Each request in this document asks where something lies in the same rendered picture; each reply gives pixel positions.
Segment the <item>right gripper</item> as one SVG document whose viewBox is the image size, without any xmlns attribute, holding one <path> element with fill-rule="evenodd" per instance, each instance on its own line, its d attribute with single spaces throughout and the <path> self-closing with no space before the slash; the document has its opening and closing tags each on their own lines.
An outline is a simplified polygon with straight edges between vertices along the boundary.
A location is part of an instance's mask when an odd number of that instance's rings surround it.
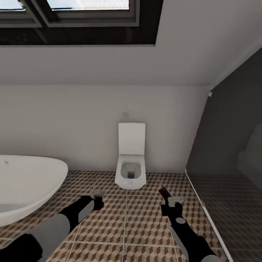
<svg viewBox="0 0 262 262">
<path fill-rule="evenodd" d="M 180 203 L 175 203 L 175 207 L 170 207 L 167 203 L 161 205 L 161 212 L 163 216 L 168 216 L 170 218 L 170 213 L 175 211 L 182 215 L 182 205 Z"/>
</svg>

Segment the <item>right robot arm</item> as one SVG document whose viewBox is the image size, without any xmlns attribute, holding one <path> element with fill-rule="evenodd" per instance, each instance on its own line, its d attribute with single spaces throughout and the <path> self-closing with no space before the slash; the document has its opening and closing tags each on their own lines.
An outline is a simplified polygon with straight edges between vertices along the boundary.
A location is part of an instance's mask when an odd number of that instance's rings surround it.
<svg viewBox="0 0 262 262">
<path fill-rule="evenodd" d="M 163 216 L 168 216 L 171 221 L 171 234 L 186 257 L 188 262 L 222 262 L 210 249 L 207 241 L 198 236 L 187 221 L 182 217 L 184 197 L 169 197 L 168 204 L 161 205 Z"/>
</svg>

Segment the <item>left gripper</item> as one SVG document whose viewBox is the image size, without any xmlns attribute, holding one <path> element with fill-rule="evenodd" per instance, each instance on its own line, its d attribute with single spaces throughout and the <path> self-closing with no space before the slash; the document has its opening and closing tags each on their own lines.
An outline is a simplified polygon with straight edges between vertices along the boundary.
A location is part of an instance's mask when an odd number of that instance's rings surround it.
<svg viewBox="0 0 262 262">
<path fill-rule="evenodd" d="M 94 208 L 93 211 L 95 210 L 101 210 L 101 208 L 104 207 L 104 203 L 102 202 L 102 200 L 94 200 Z"/>
</svg>

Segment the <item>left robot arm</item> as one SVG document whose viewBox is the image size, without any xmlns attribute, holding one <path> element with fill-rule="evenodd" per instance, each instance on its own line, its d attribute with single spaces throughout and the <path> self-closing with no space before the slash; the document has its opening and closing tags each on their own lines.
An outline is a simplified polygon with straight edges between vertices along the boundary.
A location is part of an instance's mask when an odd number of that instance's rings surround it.
<svg viewBox="0 0 262 262">
<path fill-rule="evenodd" d="M 42 224 L 23 232 L 0 250 L 0 262 L 46 262 L 91 211 L 104 207 L 102 190 L 91 191 Z"/>
</svg>

